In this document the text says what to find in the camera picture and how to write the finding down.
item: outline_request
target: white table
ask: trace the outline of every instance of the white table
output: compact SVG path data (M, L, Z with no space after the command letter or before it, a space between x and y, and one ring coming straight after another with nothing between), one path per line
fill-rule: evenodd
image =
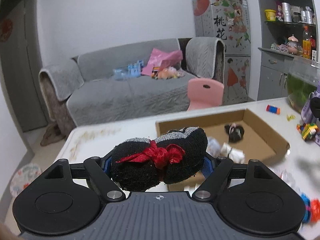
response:
M268 104L280 107L281 114L266 112ZM116 145L129 138L154 139L157 137L156 121L183 119L246 108L267 122L290 143L290 154L274 167L281 170L286 169L292 173L296 185L302 192L305 192L311 199L320 199L320 147L313 142L306 143L302 140L296 129L297 123L301 120L300 115L290 108L285 98L81 126L71 132L57 159L66 158L70 163L81 163L91 156L105 156ZM287 114L295 115L296 119L288 122ZM164 191L166 187L160 185L156 189ZM303 226L300 233L307 240L314 239L320 235L320 222L313 226Z

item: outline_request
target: cabinet handle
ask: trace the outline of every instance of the cabinet handle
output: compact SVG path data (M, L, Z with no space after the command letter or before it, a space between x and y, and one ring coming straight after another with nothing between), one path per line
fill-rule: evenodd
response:
M283 87L284 87L285 89L287 89L287 78L288 78L288 75L287 75L287 74L284 74L284 85L283 85Z
M282 79L283 73L281 73L280 75L280 79L279 79L279 86L281 86L281 79Z

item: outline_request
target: pink chair back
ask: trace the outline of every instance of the pink chair back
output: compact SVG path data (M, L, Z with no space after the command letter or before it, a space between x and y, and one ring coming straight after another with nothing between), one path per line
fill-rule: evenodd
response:
M193 78L188 83L188 110L221 106L224 85L209 78Z

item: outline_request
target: silver can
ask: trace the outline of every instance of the silver can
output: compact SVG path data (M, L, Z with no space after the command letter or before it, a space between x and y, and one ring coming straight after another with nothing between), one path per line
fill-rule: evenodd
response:
M306 23L313 24L313 13L310 11L306 12Z
M283 2L282 11L283 11L283 20L285 22L292 22L290 4Z
M306 12L305 11L300 11L300 13L301 13L301 21L303 23L305 23L306 22Z

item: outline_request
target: pink plastic bag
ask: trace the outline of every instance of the pink plastic bag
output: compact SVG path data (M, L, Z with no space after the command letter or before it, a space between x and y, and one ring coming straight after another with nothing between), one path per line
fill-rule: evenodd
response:
M164 68L176 65L182 60L183 55L181 50L166 53L154 48L147 66L142 69L142 75L151 76L154 67L160 67L160 71Z

